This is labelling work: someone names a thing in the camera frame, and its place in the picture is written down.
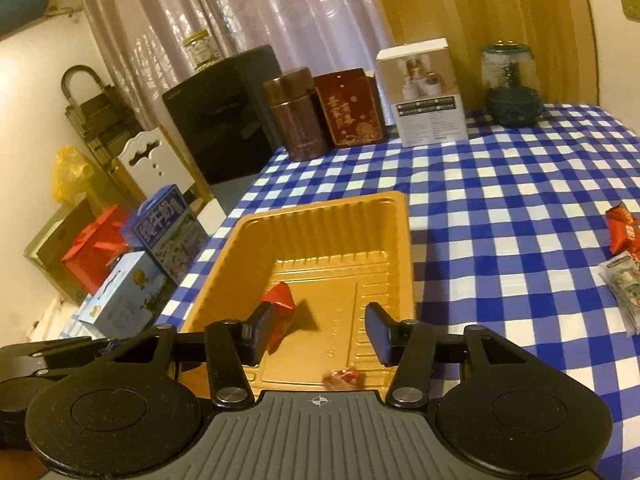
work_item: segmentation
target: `red gift bag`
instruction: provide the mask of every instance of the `red gift bag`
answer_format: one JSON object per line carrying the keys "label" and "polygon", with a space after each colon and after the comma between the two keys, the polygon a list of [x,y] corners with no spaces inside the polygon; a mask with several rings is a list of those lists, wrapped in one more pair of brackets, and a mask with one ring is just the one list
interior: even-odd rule
{"label": "red gift bag", "polygon": [[85,227],[73,246],[62,257],[62,263],[91,294],[98,292],[111,272],[109,264],[129,250],[120,228],[127,221],[127,212],[119,204],[105,209]]}

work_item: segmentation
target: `yellow curtain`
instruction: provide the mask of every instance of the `yellow curtain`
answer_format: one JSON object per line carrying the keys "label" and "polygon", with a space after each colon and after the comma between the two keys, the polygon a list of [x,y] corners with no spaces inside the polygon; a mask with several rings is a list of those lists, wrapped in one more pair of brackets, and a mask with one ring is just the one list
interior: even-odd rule
{"label": "yellow curtain", "polygon": [[398,44],[446,37],[468,110],[483,106],[485,44],[528,44],[543,98],[597,104],[596,47],[588,0],[381,0]]}

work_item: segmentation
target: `table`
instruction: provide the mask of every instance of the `table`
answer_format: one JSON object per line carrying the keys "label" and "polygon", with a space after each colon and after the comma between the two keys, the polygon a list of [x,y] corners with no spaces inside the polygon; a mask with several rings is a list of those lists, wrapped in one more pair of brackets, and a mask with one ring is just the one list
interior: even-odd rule
{"label": "table", "polygon": [[[483,324],[596,391],[614,419],[598,472],[636,478],[640,338],[626,335],[596,266],[610,256],[604,212],[621,199],[640,212],[640,144],[588,106],[548,105],[535,128],[505,130],[481,113],[468,127],[468,142],[404,149],[395,139],[309,162],[279,150],[159,322],[181,325],[241,216],[400,190],[410,204],[421,319],[454,333]],[[435,386],[445,392],[457,378],[457,367],[446,368]]]}

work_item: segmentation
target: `white chair back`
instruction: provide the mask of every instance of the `white chair back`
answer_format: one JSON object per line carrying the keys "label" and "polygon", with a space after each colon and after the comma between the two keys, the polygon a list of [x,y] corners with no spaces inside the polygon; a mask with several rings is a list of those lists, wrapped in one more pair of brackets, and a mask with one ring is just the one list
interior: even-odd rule
{"label": "white chair back", "polygon": [[185,193],[195,183],[160,128],[129,139],[118,159],[147,197],[168,184]]}

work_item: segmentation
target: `white and brown box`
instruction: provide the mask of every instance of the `white and brown box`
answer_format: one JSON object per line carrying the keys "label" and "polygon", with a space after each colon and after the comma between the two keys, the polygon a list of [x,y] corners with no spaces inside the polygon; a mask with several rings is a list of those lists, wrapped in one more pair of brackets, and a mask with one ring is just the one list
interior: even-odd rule
{"label": "white and brown box", "polygon": [[445,38],[386,48],[377,63],[404,147],[468,138]]}

